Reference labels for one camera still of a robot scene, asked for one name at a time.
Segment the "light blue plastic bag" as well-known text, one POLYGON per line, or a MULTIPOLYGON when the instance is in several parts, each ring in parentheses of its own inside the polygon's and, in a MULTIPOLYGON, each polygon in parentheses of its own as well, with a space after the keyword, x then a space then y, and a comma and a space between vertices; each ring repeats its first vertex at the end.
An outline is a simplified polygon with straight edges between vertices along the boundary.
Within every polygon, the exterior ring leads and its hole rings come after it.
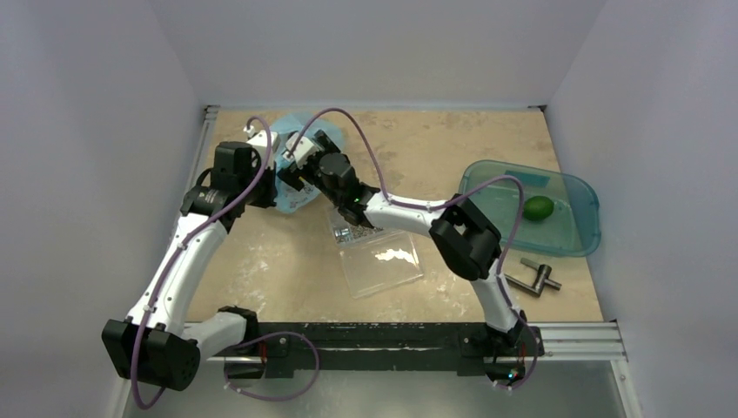
MULTIPOLYGON (((287 166, 287 161, 283 156, 283 153, 287 150, 287 140, 293 133, 300 131, 311 117, 312 114, 309 112, 293 112, 276 119, 270 125, 272 133, 278 134, 280 139, 278 155, 275 156, 275 169, 277 171, 287 166)), ((305 135, 313 139, 317 131, 323 131, 341 151, 345 149, 344 135, 334 123, 319 118, 311 124, 305 135)), ((295 213, 320 195, 320 191, 309 184, 305 184, 302 190, 296 191, 281 179, 275 178, 275 186, 278 193, 275 198, 276 209, 282 213, 295 213)))

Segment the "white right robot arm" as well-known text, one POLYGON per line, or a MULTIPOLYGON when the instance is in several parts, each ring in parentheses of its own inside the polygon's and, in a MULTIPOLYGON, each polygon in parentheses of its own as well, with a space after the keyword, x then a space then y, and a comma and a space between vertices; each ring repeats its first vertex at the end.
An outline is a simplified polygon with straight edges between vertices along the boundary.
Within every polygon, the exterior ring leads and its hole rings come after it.
POLYGON ((470 282, 496 355, 541 354, 542 339, 513 302, 502 273, 500 231, 469 198, 456 194, 447 202, 421 202, 384 194, 359 180, 350 159, 323 131, 311 138, 289 133, 283 156, 279 178, 296 190, 319 190, 346 224, 429 238, 446 267, 470 282))

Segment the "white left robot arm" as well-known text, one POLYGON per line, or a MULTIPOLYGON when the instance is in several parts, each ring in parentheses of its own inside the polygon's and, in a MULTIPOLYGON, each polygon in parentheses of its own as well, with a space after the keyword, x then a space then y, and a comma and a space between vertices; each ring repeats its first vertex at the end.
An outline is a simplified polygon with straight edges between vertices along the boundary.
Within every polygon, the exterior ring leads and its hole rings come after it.
POLYGON ((203 274, 247 206, 274 206, 280 140, 261 131, 246 142, 217 145, 213 165, 185 194, 174 237, 150 285, 123 320, 108 320, 102 341, 117 374, 175 391, 186 389, 202 361, 230 348, 254 353, 259 332, 254 312, 219 309, 186 326, 203 274))

